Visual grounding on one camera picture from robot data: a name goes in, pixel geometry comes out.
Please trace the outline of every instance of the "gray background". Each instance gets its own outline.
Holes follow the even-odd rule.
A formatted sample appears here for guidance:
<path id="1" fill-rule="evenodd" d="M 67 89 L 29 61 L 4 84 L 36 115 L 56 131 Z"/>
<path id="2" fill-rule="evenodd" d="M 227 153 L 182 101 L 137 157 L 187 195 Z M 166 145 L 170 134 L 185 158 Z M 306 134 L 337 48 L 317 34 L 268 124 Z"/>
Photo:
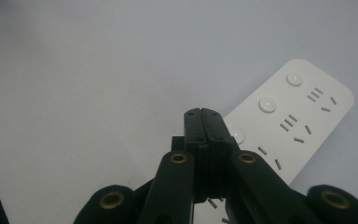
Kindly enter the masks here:
<path id="1" fill-rule="evenodd" d="M 355 105 L 291 187 L 358 197 L 358 1 L 0 0 L 10 222 L 71 223 L 97 189 L 140 187 L 188 109 L 225 116 L 294 58 L 348 86 Z"/>

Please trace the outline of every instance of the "white power strip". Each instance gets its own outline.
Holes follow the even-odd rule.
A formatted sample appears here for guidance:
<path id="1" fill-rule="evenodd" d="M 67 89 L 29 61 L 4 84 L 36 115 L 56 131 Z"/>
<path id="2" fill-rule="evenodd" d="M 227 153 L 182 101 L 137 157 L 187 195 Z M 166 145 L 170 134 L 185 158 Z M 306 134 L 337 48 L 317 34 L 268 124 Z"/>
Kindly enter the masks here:
<path id="1" fill-rule="evenodd" d="M 225 117 L 242 150 L 258 153 L 290 184 L 354 103 L 343 84 L 294 59 Z"/>

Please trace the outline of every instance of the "white surface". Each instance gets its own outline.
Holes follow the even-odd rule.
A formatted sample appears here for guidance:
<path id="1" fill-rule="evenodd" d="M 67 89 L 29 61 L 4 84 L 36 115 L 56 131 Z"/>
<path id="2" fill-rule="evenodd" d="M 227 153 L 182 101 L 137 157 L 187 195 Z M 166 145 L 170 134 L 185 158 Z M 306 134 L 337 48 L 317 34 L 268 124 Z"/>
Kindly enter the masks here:
<path id="1" fill-rule="evenodd" d="M 225 123 L 247 136 L 238 142 L 240 149 L 259 154 L 289 185 L 353 103 L 347 87 L 314 64 L 296 59 L 231 111 Z"/>
<path id="2" fill-rule="evenodd" d="M 97 189 L 138 188 L 188 109 L 225 116 L 293 58 L 340 80 L 356 103 L 291 187 L 358 197 L 358 1 L 1 0 L 10 222 L 71 223 Z"/>

